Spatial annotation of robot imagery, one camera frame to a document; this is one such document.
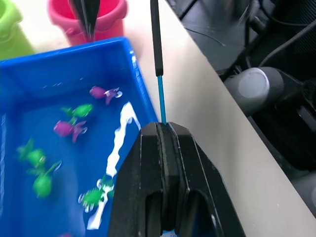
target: purple toy fish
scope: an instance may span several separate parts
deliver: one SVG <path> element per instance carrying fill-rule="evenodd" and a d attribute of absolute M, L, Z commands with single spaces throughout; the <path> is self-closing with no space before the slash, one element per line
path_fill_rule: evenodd
<path fill-rule="evenodd" d="M 102 99 L 106 97 L 105 103 L 107 105 L 110 103 L 113 97 L 119 98 L 122 96 L 122 92 L 119 91 L 119 87 L 111 90 L 105 90 L 101 87 L 94 86 L 91 88 L 90 94 L 96 99 Z"/>
<path fill-rule="evenodd" d="M 76 142 L 77 137 L 80 134 L 84 134 L 87 131 L 86 127 L 82 127 L 86 121 L 79 122 L 75 126 L 72 126 L 70 123 L 65 121 L 58 121 L 54 126 L 54 132 L 58 135 L 65 137 L 69 136 L 70 134 L 73 135 L 73 143 Z"/>

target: black cable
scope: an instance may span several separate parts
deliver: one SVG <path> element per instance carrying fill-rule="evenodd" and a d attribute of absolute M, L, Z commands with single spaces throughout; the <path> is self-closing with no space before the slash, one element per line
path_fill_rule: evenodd
<path fill-rule="evenodd" d="M 292 26 L 292 27 L 307 27 L 309 24 L 295 24 L 295 23 L 287 23 L 287 22 L 283 22 L 283 21 L 279 21 L 277 19 L 275 19 L 273 16 L 271 16 L 266 9 L 263 6 L 263 0 L 259 0 L 259 4 L 260 4 L 260 9 L 262 10 L 262 12 L 265 14 L 266 17 L 268 17 L 270 20 L 280 24 L 280 25 L 284 25 L 284 26 Z"/>
<path fill-rule="evenodd" d="M 219 44 L 221 44 L 223 47 L 226 47 L 226 45 L 225 45 L 224 43 L 220 42 L 218 39 L 216 39 L 216 38 L 214 38 L 214 37 L 212 37 L 212 36 L 209 36 L 209 35 L 204 34 L 204 33 L 202 33 L 202 32 L 198 32 L 198 31 L 191 30 L 191 29 L 189 29 L 189 28 L 187 28 L 187 27 L 185 27 L 185 29 L 188 30 L 188 31 L 192 31 L 192 32 L 194 32 L 194 33 L 197 33 L 197 34 L 200 34 L 200 35 L 209 37 L 209 38 L 211 38 L 212 40 L 215 40 L 216 42 L 218 42 Z"/>

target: green plastic container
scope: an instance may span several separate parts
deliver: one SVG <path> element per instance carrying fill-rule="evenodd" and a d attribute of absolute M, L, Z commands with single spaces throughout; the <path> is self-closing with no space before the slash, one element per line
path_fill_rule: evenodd
<path fill-rule="evenodd" d="M 9 0 L 0 0 L 0 60 L 33 54 L 18 23 L 22 16 Z"/>

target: pink plastic cup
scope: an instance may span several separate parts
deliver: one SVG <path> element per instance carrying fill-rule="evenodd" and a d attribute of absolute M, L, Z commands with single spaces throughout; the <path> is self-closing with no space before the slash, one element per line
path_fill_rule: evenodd
<path fill-rule="evenodd" d="M 83 33 L 80 21 L 74 16 L 68 0 L 48 0 L 47 10 L 50 21 L 64 30 L 71 45 L 90 42 Z M 126 0 L 101 0 L 95 25 L 95 40 L 123 36 L 123 18 L 126 14 Z"/>

